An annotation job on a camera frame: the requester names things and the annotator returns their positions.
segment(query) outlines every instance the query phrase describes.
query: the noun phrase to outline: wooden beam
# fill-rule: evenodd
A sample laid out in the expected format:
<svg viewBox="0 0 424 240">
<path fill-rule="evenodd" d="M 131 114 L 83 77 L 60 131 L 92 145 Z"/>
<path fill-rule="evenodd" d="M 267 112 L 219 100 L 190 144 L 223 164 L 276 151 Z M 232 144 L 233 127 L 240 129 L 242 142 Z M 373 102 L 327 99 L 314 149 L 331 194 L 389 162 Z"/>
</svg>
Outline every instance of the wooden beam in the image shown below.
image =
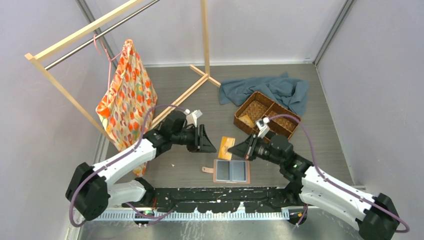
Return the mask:
<svg viewBox="0 0 424 240">
<path fill-rule="evenodd" d="M 68 37 L 60 40 L 56 44 L 52 45 L 51 47 L 47 48 L 46 50 L 43 50 L 39 54 L 35 55 L 35 59 L 42 62 L 48 57 L 52 56 L 53 54 L 59 52 L 60 50 L 66 48 L 70 44 L 76 42 L 80 38 L 84 37 L 85 35 L 93 32 L 94 30 L 98 29 L 99 27 L 103 26 L 104 24 L 110 22 L 112 19 L 118 17 L 122 13 L 126 12 L 130 8 L 134 7 L 135 5 L 139 4 L 143 0 L 129 0 L 126 3 L 122 4 L 121 6 L 115 8 L 114 10 L 110 11 L 109 13 L 106 13 L 105 15 L 101 16 L 99 19 L 93 21 L 92 23 L 88 24 L 87 26 L 81 28 L 80 30 L 72 33 Z"/>
<path fill-rule="evenodd" d="M 204 71 L 208 76 L 211 75 L 210 59 L 209 59 L 209 30 L 208 30 L 208 1 L 200 0 L 201 7 L 201 24 L 203 30 L 203 55 L 204 55 Z"/>
<path fill-rule="evenodd" d="M 197 80 L 190 88 L 188 88 L 181 96 L 179 96 L 171 105 L 179 106 L 184 100 L 186 100 L 194 91 L 196 91 L 203 83 L 208 80 L 208 75 L 204 74 L 199 80 Z M 174 107 L 169 106 L 165 108 L 153 121 L 151 122 L 150 129 L 156 127 L 170 112 L 174 110 Z"/>
<path fill-rule="evenodd" d="M 190 64 L 190 68 L 191 70 L 195 71 L 197 74 L 203 76 L 206 73 L 204 73 L 202 70 L 198 69 L 197 67 L 195 67 L 193 64 Z M 213 79 L 211 76 L 208 77 L 208 80 L 213 83 L 215 86 L 217 86 L 218 88 L 221 86 L 221 83 L 215 79 Z"/>
<path fill-rule="evenodd" d="M 47 71 L 41 62 L 37 60 L 31 53 L 25 54 L 28 59 L 64 96 L 71 102 L 111 143 L 114 141 L 109 137 L 108 133 L 103 129 L 99 123 L 75 100 L 74 97 L 55 79 L 53 75 Z"/>
</svg>

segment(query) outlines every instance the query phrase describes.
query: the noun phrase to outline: orange floral bag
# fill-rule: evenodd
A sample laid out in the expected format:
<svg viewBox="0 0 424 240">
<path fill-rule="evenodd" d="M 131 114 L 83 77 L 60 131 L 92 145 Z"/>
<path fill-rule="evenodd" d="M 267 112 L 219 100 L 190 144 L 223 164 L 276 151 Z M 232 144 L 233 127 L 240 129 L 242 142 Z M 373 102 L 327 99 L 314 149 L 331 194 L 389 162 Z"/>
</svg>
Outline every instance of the orange floral bag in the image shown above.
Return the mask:
<svg viewBox="0 0 424 240">
<path fill-rule="evenodd" d="M 136 143 L 140 138 L 145 118 L 145 131 L 150 128 L 154 111 L 146 115 L 158 101 L 155 89 L 133 41 L 128 39 L 123 46 L 119 65 L 109 89 L 96 107 L 100 121 L 113 144 L 121 152 Z M 133 170 L 142 176 L 146 164 Z"/>
</svg>

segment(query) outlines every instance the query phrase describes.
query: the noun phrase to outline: wicker basket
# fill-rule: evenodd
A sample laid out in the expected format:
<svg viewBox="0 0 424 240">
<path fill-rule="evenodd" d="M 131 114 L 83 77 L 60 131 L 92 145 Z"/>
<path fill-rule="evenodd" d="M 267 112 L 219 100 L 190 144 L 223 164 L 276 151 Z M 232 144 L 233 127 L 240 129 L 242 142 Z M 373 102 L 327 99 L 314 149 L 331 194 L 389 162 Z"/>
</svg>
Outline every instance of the wicker basket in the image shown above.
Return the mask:
<svg viewBox="0 0 424 240">
<path fill-rule="evenodd" d="M 241 107 L 235 112 L 234 115 L 234 125 L 247 134 L 259 133 L 258 127 L 250 127 L 242 120 L 241 117 L 247 115 L 254 123 L 264 117 L 272 117 L 279 114 L 288 114 L 293 117 L 302 120 L 300 116 L 284 108 L 280 104 L 274 102 L 267 96 L 263 95 L 261 92 L 254 92 Z M 277 135 L 284 135 L 290 139 L 293 133 L 298 128 L 298 123 L 291 118 L 279 117 L 271 120 L 268 123 L 270 130 Z M 267 137 L 263 138 L 265 142 L 269 142 L 270 139 Z"/>
</svg>

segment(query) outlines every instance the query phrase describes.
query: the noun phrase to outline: blue cloth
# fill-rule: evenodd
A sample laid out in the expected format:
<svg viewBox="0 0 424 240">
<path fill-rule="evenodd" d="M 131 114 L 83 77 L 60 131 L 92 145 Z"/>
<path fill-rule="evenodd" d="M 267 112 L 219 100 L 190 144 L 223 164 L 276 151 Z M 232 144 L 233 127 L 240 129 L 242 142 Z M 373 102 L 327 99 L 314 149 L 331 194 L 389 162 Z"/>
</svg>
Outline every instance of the blue cloth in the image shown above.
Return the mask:
<svg viewBox="0 0 424 240">
<path fill-rule="evenodd" d="M 302 116 L 306 111 L 309 83 L 289 77 L 287 72 L 280 76 L 260 76 L 244 79 L 231 79 L 221 82 L 219 103 L 233 102 L 242 105 L 254 92 L 259 91 L 273 101 Z"/>
</svg>

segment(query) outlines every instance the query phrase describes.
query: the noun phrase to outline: garment rack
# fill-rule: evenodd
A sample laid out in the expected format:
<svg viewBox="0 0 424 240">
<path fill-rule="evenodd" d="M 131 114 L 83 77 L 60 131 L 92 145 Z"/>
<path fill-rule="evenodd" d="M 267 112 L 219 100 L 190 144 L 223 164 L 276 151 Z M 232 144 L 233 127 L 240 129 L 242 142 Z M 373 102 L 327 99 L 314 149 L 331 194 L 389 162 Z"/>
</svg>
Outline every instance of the garment rack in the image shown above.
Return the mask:
<svg viewBox="0 0 424 240">
<path fill-rule="evenodd" d="M 44 67 L 42 65 L 42 61 L 47 60 L 52 55 L 56 54 L 60 50 L 63 50 L 64 48 L 68 47 L 70 44 L 76 42 L 77 40 L 81 39 L 82 37 L 88 35 L 89 33 L 93 32 L 94 30 L 100 28 L 101 26 L 105 25 L 106 23 L 110 22 L 111 20 L 115 19 L 116 17 L 120 16 L 121 14 L 127 12 L 129 9 L 135 7 L 137 4 L 143 2 L 143 0 L 129 0 L 122 4 L 121 6 L 118 6 L 117 8 L 113 9 L 112 11 L 106 13 L 105 15 L 101 16 L 97 20 L 93 21 L 92 23 L 86 25 L 85 27 L 81 28 L 80 30 L 72 33 L 68 37 L 65 37 L 64 39 L 60 40 L 59 42 L 53 44 L 52 46 L 48 47 L 47 49 L 41 51 L 40 53 L 36 55 L 32 55 L 31 53 L 25 54 L 26 59 L 28 59 L 109 141 L 113 142 L 113 140 L 109 137 L 109 135 L 106 133 L 106 131 L 103 129 L 102 126 L 96 121 L 82 106 L 81 104 L 75 100 L 75 98 L 56 80 L 56 78 L 50 74 L 49 70 L 63 62 L 64 60 L 68 59 L 70 56 L 76 54 L 83 48 L 87 47 L 88 45 L 92 44 L 94 40 L 97 40 L 107 33 L 111 32 L 115 28 L 119 27 L 123 23 L 127 22 L 128 20 L 132 19 L 139 13 L 143 12 L 144 10 L 148 9 L 149 7 L 153 6 L 155 3 L 159 2 L 160 0 L 153 0 L 147 5 L 143 6 L 142 8 L 138 9 L 137 11 L 131 13 L 130 15 L 126 16 L 121 21 L 115 23 L 114 25 L 108 27 L 106 30 L 101 32 L 100 34 L 96 35 L 94 38 L 91 38 L 90 40 L 84 42 L 80 46 L 76 47 L 75 49 L 71 50 L 67 54 L 63 55 L 62 57 L 58 58 L 57 60 L 53 61 L 51 64 Z M 202 34 L 203 34 L 203 55 L 204 55 L 204 69 L 203 72 L 199 68 L 195 67 L 194 65 L 190 65 L 190 68 L 198 73 L 201 77 L 199 80 L 197 80 L 191 87 L 189 87 L 183 94 L 181 94 L 173 103 L 172 105 L 180 105 L 184 100 L 186 100 L 194 91 L 196 91 L 203 83 L 206 81 L 210 81 L 217 87 L 219 87 L 221 84 L 213 79 L 211 77 L 211 70 L 210 70 L 210 59 L 209 59 L 209 32 L 208 32 L 208 10 L 207 10 L 207 0 L 200 0 L 200 11 L 201 11 L 201 22 L 202 22 Z M 172 110 L 174 107 L 167 107 L 164 111 L 162 111 L 157 117 L 155 117 L 151 123 L 151 127 L 154 128 L 158 123 L 160 123 Z"/>
</svg>

